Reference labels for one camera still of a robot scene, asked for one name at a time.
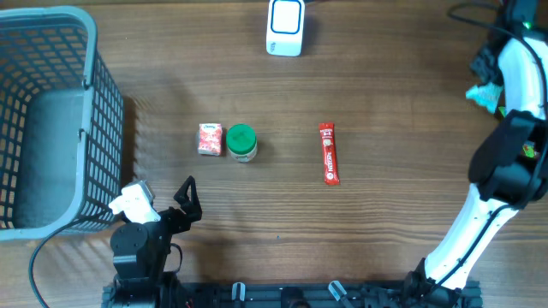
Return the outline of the teal tissue wipes pack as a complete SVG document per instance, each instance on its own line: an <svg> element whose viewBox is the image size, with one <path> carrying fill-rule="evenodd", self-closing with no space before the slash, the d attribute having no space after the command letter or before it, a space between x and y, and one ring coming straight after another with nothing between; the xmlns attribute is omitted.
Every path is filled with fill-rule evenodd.
<svg viewBox="0 0 548 308"><path fill-rule="evenodd" d="M474 85L466 91L466 99L473 100L479 107L485 108L490 114L494 115L499 99L503 92L503 86L494 83L484 85Z"/></svg>

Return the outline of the small red white carton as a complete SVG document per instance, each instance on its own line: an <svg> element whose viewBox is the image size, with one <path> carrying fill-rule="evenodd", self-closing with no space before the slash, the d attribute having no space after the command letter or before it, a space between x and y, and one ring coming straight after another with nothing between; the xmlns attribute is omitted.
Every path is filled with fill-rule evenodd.
<svg viewBox="0 0 548 308"><path fill-rule="evenodd" d="M200 155L220 156L223 128L220 123L200 123L197 151Z"/></svg>

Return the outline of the green lid jar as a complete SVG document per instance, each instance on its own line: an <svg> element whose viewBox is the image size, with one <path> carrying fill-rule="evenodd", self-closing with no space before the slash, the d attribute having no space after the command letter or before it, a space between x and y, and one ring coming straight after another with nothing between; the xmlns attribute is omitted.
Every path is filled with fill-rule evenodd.
<svg viewBox="0 0 548 308"><path fill-rule="evenodd" d="M229 154L239 163L250 162L257 154L258 140L255 131L247 124L240 123L226 133Z"/></svg>

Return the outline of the red Nescafe coffee stick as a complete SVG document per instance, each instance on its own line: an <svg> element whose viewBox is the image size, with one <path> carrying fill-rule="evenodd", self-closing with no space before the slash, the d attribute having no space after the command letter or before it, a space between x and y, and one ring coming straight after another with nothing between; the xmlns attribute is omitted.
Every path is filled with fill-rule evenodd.
<svg viewBox="0 0 548 308"><path fill-rule="evenodd" d="M337 153L335 143L335 125L330 122L319 124L319 133L322 143L324 160L324 181L326 185L335 186L340 184L337 169Z"/></svg>

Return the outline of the green Haribo gummy bag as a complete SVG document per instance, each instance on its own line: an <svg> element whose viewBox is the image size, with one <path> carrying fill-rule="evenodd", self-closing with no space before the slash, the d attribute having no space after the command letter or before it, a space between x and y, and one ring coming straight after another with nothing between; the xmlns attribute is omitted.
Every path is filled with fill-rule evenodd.
<svg viewBox="0 0 548 308"><path fill-rule="evenodd" d="M508 112L504 106L497 107L497 114L499 116L499 121L502 121L506 118ZM526 158L538 159L539 158L539 149L537 142L534 140L533 136L527 138L521 148L521 155Z"/></svg>

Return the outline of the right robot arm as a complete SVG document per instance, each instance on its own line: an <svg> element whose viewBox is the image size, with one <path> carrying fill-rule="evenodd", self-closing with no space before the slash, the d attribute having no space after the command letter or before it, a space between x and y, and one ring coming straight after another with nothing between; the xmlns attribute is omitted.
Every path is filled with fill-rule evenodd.
<svg viewBox="0 0 548 308"><path fill-rule="evenodd" d="M481 82L467 97L493 113L505 98L502 120L474 153L466 201L444 239L390 298L401 307L469 307L468 275L500 228L547 192L547 31L534 25L538 2L502 1L492 23L449 18L488 29L470 64Z"/></svg>

